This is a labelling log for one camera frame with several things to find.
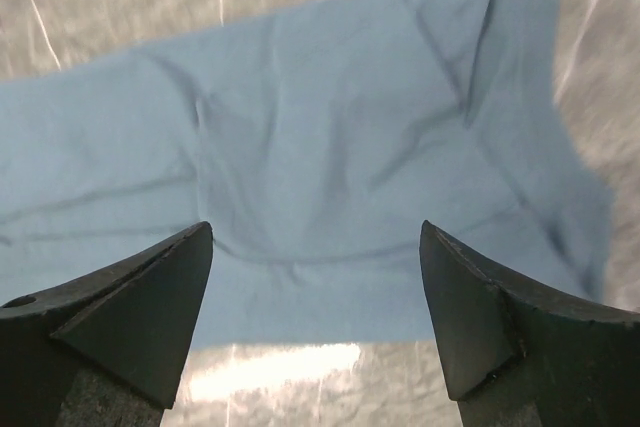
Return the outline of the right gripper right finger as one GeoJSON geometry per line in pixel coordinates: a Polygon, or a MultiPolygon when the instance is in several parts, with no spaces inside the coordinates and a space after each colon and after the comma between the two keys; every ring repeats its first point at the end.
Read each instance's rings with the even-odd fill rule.
{"type": "Polygon", "coordinates": [[[430,222],[419,252],[446,389],[463,425],[638,425],[638,313],[542,284],[430,222]]]}

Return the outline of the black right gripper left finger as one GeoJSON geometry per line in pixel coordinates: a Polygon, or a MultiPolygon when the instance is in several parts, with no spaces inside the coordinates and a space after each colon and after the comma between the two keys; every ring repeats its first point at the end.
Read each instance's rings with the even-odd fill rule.
{"type": "Polygon", "coordinates": [[[1,307],[4,426],[157,426],[173,407],[211,268],[197,223],[1,307]]]}

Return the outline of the grey-blue t shirt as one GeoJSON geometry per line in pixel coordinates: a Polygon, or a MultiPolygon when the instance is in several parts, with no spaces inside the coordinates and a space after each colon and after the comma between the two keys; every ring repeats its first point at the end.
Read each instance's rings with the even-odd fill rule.
{"type": "Polygon", "coordinates": [[[429,221],[602,295],[610,195],[554,107],[557,0],[319,0],[1,86],[1,296],[199,221],[193,344],[432,337],[429,221]]]}

